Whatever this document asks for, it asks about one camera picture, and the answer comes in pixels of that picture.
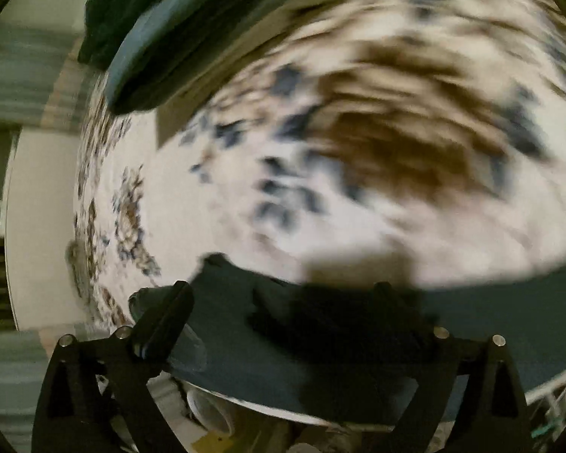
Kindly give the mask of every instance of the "floral fabric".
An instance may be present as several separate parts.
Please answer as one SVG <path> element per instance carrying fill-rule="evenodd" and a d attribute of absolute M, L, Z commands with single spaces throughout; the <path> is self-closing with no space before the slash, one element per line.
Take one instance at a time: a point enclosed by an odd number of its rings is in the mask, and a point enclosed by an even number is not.
<path fill-rule="evenodd" d="M 296 282 L 424 289 L 566 260 L 553 0 L 348 0 L 163 144 L 159 110 L 110 116 L 103 85 L 75 226 L 110 328 L 132 293 L 190 279 L 210 251 Z"/>

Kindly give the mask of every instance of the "silver screw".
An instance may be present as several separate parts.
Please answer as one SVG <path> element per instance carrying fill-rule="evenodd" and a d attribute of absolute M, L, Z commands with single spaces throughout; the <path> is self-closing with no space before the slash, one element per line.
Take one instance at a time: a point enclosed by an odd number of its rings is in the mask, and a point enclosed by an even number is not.
<path fill-rule="evenodd" d="M 444 327 L 434 327 L 434 335 L 438 337 L 438 339 L 448 339 L 450 333 Z"/>
<path fill-rule="evenodd" d="M 128 327 L 127 325 L 124 325 L 123 327 L 119 327 L 115 331 L 115 336 L 118 339 L 127 339 L 128 337 L 130 337 L 130 334 L 132 334 L 132 327 Z"/>
<path fill-rule="evenodd" d="M 492 341 L 495 343 L 495 345 L 498 345 L 499 347 L 503 347 L 505 345 L 505 337 L 499 334 L 493 335 Z"/>
<path fill-rule="evenodd" d="M 68 345 L 72 345 L 74 343 L 74 336 L 71 334 L 65 334 L 58 340 L 58 344 L 61 347 L 67 347 Z"/>

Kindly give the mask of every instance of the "curtain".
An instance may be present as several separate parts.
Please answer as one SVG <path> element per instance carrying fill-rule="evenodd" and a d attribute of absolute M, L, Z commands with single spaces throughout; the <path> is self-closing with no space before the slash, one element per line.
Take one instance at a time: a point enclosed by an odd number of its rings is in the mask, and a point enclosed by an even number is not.
<path fill-rule="evenodd" d="M 81 39 L 0 25 L 0 126 L 79 131 L 97 73 L 77 63 Z"/>

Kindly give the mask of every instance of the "dark gray cloth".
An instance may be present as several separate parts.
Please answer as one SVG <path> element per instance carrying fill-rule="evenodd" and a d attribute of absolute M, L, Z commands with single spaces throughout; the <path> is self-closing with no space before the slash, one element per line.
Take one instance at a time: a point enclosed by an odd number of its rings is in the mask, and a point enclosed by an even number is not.
<path fill-rule="evenodd" d="M 137 19 L 161 0 L 88 0 L 78 60 L 106 71 Z"/>
<path fill-rule="evenodd" d="M 163 0 L 139 18 L 113 59 L 109 108 L 119 114 L 157 107 L 286 1 Z"/>
<path fill-rule="evenodd" d="M 170 372 L 208 390 L 267 407 L 335 422 L 394 424 L 416 383 L 385 373 L 378 376 L 374 367 L 317 366 L 273 344 L 252 325 L 257 310 L 254 289 L 263 279 L 220 255 L 208 257 L 191 281 L 195 308 L 169 357 Z M 167 290 L 135 293 L 130 298 L 134 319 Z M 422 315 L 458 337 L 485 340 L 504 335 L 525 390 L 566 369 L 566 266 L 514 284 L 408 296 Z M 465 383 L 457 380 L 445 420 L 456 416 Z"/>

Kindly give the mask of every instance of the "floral bedsheet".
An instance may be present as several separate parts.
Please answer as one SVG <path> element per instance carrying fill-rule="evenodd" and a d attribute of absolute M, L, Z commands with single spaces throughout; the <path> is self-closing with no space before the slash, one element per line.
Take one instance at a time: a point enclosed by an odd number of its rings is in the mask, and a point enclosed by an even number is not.
<path fill-rule="evenodd" d="M 285 280 L 424 289 L 566 259 L 553 0 L 348 0 L 164 144 L 159 110 L 113 117 L 101 86 L 75 232 L 109 328 L 136 290 L 190 279 L 212 251 Z"/>

